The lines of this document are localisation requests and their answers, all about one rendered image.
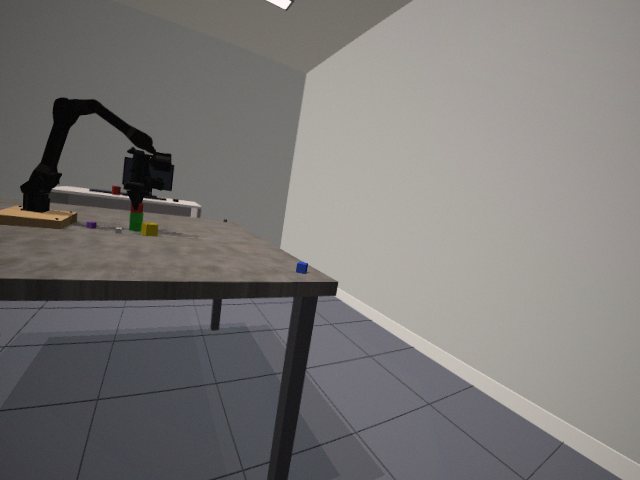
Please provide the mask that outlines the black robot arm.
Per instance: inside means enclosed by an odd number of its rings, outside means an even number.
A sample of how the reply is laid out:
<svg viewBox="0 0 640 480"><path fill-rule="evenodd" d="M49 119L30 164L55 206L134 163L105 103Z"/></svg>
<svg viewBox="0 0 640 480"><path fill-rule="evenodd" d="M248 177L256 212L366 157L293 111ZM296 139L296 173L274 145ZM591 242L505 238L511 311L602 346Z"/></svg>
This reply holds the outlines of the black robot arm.
<svg viewBox="0 0 640 480"><path fill-rule="evenodd" d="M44 154L40 164L35 167L29 180L20 186L23 193L23 208L21 211L33 211L44 213L49 211L49 193L59 184L62 173L57 172L59 157L68 136L70 127L77 121L80 115L98 114L106 122L116 127L132 141L132 143L150 152L153 155L144 154L144 151L135 147L127 150L133 154L133 167L148 168L150 164L154 170L170 172L172 168L172 154L159 153L153 148L153 140L146 133L128 125L121 118L110 112L97 100L57 98L53 103L54 124L46 143ZM46 194L48 193L48 194Z"/></svg>

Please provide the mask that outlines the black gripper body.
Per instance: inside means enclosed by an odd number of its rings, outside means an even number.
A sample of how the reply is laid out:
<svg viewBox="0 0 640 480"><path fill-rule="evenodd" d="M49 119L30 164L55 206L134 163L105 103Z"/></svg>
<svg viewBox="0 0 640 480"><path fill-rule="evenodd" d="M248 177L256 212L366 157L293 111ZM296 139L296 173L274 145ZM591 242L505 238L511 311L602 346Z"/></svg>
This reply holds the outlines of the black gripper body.
<svg viewBox="0 0 640 480"><path fill-rule="evenodd" d="M144 181L148 168L139 168L131 166L131 179L124 183L125 190L145 192L145 190L151 191L151 186L144 186Z"/></svg>

